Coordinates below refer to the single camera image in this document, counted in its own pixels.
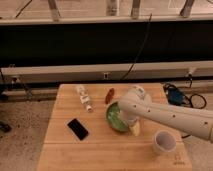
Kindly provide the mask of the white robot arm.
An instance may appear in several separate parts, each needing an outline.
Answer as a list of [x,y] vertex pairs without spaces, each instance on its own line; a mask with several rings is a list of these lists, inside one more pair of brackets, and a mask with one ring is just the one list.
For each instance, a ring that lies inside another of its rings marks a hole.
[[144,117],[213,143],[213,111],[153,102],[141,86],[131,87],[118,100],[118,106],[128,125]]

